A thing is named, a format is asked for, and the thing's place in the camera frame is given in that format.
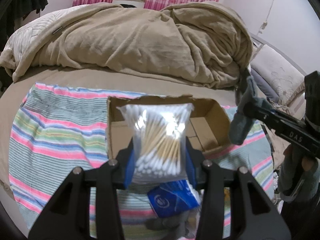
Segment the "gloved right hand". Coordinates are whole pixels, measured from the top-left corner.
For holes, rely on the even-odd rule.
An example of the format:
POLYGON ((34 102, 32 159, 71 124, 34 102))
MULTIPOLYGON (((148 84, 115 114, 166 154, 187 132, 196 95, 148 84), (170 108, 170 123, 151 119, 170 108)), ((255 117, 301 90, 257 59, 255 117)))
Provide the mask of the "gloved right hand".
POLYGON ((310 201, 319 187, 319 160, 305 157, 295 145, 289 145, 284 155, 278 179, 281 199, 287 203, 310 201))

